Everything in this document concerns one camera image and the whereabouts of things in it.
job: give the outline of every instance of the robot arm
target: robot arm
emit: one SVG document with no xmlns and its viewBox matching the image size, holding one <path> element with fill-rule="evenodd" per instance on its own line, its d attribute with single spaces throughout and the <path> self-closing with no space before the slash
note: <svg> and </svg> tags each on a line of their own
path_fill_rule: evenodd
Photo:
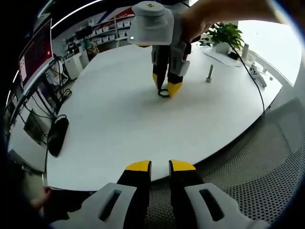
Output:
<svg viewBox="0 0 305 229">
<path fill-rule="evenodd" d="M 183 76 L 190 65 L 183 56 L 191 53 L 191 45 L 181 41 L 182 23 L 180 16 L 173 14 L 162 4 L 143 1 L 132 7 L 135 18 L 128 33 L 128 42 L 152 45 L 153 80 L 158 94 L 172 98 L 180 89 Z M 168 88 L 162 89 L 168 69 Z M 168 96 L 161 95 L 168 91 Z"/>
<path fill-rule="evenodd" d="M 55 229 L 144 228 L 149 205 L 151 161 L 126 167 L 118 182 L 109 183 L 86 199 L 68 220 L 52 223 Z M 178 228 L 266 229 L 269 224 L 252 220 L 238 203 L 212 183 L 204 183 L 194 166 L 170 160 L 171 205 Z"/>
</svg>

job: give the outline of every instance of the green leaves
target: green leaves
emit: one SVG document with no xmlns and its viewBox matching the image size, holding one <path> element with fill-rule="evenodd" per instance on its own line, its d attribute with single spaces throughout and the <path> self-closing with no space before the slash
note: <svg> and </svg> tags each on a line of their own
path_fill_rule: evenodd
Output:
<svg viewBox="0 0 305 229">
<path fill-rule="evenodd" d="M 242 47 L 241 42 L 244 42 L 241 37 L 241 32 L 237 25 L 233 24 L 223 24 L 218 22 L 213 24 L 206 34 L 209 38 L 203 38 L 200 40 L 200 45 L 210 46 L 217 45 L 222 42 L 230 43 L 234 48 L 240 49 Z"/>
</svg>

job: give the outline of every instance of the computer mouse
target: computer mouse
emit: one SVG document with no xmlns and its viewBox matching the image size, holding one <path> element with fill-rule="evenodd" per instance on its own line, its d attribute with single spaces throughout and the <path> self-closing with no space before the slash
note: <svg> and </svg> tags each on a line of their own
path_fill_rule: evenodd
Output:
<svg viewBox="0 0 305 229">
<path fill-rule="evenodd" d="M 67 116 L 58 117 L 48 134 L 48 150 L 52 156 L 58 156 L 65 140 L 69 121 Z"/>
</svg>

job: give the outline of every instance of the white pot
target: white pot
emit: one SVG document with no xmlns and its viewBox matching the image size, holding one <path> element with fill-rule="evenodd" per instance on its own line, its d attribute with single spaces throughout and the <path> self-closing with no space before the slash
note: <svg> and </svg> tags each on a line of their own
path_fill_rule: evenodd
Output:
<svg viewBox="0 0 305 229">
<path fill-rule="evenodd" d="M 216 52 L 227 55 L 230 50 L 230 45 L 228 43 L 219 43 L 216 45 Z"/>
</svg>

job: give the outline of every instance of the monitor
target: monitor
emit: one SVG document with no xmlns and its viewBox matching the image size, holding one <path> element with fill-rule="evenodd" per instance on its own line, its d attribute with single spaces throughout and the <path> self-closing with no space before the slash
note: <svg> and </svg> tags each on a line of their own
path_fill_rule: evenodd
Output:
<svg viewBox="0 0 305 229">
<path fill-rule="evenodd" d="M 24 87 L 51 60 L 53 60 L 53 52 L 51 20 L 49 20 L 34 34 L 19 57 L 22 86 Z"/>
</svg>

